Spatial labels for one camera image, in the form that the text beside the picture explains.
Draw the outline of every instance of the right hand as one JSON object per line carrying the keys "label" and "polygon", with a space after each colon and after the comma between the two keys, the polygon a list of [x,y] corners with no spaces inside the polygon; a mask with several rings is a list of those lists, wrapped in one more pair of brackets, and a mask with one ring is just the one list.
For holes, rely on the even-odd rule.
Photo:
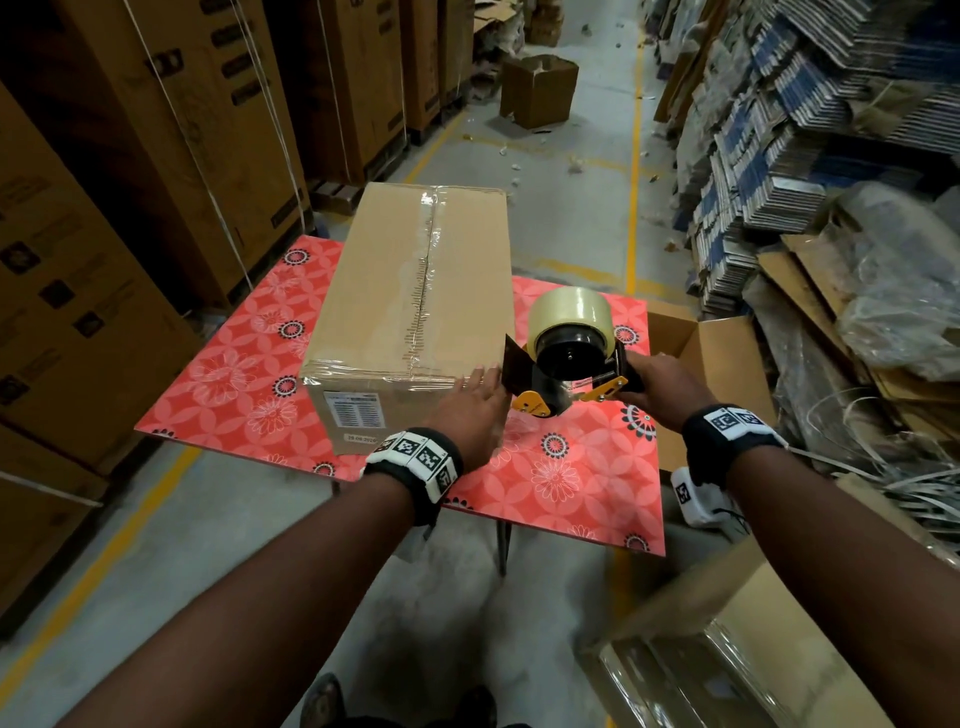
{"label": "right hand", "polygon": [[645,391],[642,394],[621,391],[613,397],[635,404],[674,432],[683,429],[690,415],[719,403],[707,386],[674,356],[627,352],[627,363],[642,377]]}

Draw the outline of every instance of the foot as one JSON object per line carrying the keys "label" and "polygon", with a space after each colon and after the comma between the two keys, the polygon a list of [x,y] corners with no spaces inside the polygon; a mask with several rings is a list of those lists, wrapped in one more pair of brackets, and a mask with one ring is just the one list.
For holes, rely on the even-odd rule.
{"label": "foot", "polygon": [[458,728],[496,728],[496,701],[491,692],[483,685],[465,692],[457,703],[453,724]]}
{"label": "foot", "polygon": [[300,711],[300,728],[324,728],[347,717],[340,683],[332,672],[321,675],[310,686]]}

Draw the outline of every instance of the printed label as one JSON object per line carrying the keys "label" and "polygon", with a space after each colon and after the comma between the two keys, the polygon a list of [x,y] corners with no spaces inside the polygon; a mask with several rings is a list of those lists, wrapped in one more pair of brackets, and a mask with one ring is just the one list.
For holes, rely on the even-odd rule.
{"label": "printed label", "polygon": [[362,445],[376,445],[380,442],[370,435],[354,435],[352,432],[344,433],[344,440],[349,443],[361,443]]}
{"label": "printed label", "polygon": [[375,392],[324,392],[324,399],[338,427],[387,426],[380,397]]}

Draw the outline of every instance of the tape roll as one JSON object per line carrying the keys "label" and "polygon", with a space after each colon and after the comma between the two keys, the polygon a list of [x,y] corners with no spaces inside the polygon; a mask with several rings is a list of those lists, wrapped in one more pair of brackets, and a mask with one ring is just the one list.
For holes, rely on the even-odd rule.
{"label": "tape roll", "polygon": [[528,322],[527,351],[535,358],[540,337],[558,326],[592,328],[603,337],[605,356],[616,347],[610,304],[589,288],[568,285],[547,291],[530,306]]}

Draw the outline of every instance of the hand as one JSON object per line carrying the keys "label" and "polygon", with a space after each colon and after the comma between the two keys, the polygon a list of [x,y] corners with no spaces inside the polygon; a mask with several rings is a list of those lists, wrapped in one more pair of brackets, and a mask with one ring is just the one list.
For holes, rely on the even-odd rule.
{"label": "hand", "polygon": [[693,413],[717,404],[717,398],[674,356],[627,352],[627,363],[643,378],[646,391],[617,392],[614,398],[635,404],[660,425],[680,432]]}
{"label": "hand", "polygon": [[503,425],[510,411],[510,395],[500,383],[500,368],[484,372],[477,367],[464,381],[453,384],[424,427],[432,427],[450,438],[464,458],[464,473],[482,468],[503,439]]}

